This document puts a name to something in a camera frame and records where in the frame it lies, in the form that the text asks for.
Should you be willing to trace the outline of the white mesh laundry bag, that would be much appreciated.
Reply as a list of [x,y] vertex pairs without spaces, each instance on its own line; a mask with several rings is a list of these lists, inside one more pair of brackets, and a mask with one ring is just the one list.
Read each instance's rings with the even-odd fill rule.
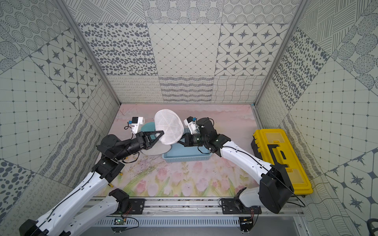
[[156,131],[164,131],[164,135],[149,150],[143,149],[144,155],[161,155],[171,150],[184,134],[184,126],[179,116],[169,109],[158,111],[154,116]]

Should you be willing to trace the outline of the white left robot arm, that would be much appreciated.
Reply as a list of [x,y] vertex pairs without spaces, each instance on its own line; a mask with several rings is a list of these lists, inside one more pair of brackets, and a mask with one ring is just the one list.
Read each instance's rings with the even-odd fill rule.
[[25,221],[19,228],[20,235],[75,236],[112,213],[122,215],[130,212],[132,202],[129,194],[116,188],[100,203],[79,213],[93,196],[120,175],[126,157],[151,149],[163,135],[163,131],[141,131],[135,138],[124,141],[113,134],[105,136],[97,146],[101,159],[83,181],[38,220]]

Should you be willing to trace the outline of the turquoise mesh laundry bag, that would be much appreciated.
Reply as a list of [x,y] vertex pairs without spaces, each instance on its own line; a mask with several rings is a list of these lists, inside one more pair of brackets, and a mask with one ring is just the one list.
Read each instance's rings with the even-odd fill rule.
[[141,128],[142,132],[154,132],[155,130],[156,129],[155,129],[155,123],[154,122],[146,123]]

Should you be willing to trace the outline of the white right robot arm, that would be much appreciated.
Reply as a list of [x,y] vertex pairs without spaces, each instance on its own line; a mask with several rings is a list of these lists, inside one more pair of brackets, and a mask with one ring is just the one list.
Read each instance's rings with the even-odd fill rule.
[[181,124],[190,130],[184,133],[178,143],[185,147],[205,147],[211,153],[222,157],[244,170],[259,187],[243,188],[234,197],[235,207],[242,211],[253,206],[263,206],[278,214],[294,188],[284,165],[265,162],[240,148],[229,137],[218,134],[212,119],[188,117]]

